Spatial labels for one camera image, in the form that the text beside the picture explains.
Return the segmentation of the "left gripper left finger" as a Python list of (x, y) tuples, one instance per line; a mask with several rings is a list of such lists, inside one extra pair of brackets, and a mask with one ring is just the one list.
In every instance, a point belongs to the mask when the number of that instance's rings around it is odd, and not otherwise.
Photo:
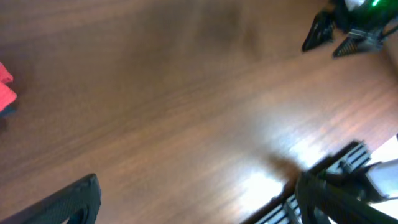
[(4, 219), (2, 224), (94, 224), (101, 206), (96, 174), (88, 174), (41, 201)]

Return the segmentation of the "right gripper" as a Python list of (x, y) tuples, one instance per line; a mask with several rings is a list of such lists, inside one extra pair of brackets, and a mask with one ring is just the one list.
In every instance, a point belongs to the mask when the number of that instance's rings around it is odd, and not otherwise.
[[(378, 52), (387, 37), (397, 27), (385, 32), (386, 26), (397, 20), (397, 0), (334, 0), (334, 20), (347, 37), (332, 53), (333, 58)], [(319, 12), (302, 45), (302, 52), (333, 42), (335, 24), (330, 12)]]

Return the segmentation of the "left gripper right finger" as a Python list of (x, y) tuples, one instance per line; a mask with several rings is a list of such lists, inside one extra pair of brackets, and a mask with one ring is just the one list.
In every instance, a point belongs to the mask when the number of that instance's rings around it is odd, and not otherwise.
[(303, 223), (397, 224), (397, 219), (355, 199), (312, 174), (303, 173), (295, 187)]

